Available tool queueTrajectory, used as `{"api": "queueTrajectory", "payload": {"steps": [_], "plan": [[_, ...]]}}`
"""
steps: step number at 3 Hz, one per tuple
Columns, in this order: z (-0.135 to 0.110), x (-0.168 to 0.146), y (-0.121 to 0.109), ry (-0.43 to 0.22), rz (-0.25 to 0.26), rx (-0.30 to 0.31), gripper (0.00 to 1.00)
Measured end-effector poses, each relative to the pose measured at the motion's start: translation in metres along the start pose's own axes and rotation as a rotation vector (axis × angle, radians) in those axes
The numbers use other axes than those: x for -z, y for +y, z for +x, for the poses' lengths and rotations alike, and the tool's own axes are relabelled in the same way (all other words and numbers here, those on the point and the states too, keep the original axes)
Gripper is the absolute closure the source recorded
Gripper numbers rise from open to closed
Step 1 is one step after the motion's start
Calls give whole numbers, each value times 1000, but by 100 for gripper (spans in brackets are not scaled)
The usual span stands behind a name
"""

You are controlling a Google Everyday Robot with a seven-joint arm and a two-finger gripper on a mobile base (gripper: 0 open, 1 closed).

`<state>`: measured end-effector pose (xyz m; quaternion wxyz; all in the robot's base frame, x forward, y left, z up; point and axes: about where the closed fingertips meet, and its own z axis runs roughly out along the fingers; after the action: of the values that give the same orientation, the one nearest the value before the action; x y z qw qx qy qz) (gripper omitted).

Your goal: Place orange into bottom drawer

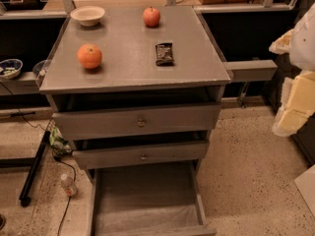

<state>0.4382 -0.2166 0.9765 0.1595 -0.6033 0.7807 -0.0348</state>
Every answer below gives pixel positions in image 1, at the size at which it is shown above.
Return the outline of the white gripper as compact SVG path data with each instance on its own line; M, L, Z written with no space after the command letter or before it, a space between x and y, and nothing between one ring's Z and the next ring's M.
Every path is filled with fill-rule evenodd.
M272 42L269 51L287 53L290 63L303 70L294 79L284 79L282 105L272 127L276 136L289 137L315 113L315 72L310 72L315 70L315 4L293 29Z

